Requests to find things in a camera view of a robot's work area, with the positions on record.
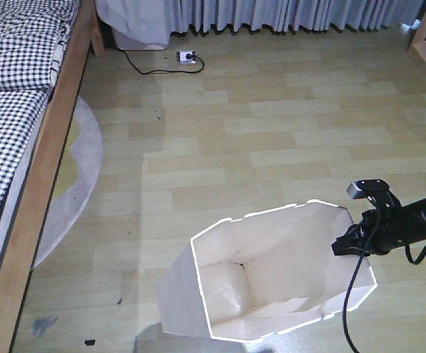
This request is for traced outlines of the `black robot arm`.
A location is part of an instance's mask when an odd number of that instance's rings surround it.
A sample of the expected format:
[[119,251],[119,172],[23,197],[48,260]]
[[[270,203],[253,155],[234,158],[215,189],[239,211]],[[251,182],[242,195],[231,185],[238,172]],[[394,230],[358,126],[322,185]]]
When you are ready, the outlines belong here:
[[352,182],[347,188],[352,199],[367,198],[373,210],[362,213],[362,221],[350,226],[332,244],[334,255],[385,255],[391,250],[426,240],[426,198],[402,206],[381,179]]

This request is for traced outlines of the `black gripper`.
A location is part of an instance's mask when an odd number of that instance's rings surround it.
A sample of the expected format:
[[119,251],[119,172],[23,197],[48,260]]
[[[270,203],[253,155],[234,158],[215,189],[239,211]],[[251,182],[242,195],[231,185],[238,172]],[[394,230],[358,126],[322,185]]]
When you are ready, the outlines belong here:
[[375,208],[362,213],[358,224],[349,226],[331,245],[335,256],[385,255],[391,250],[404,246],[404,240],[397,231],[396,218],[401,207]]

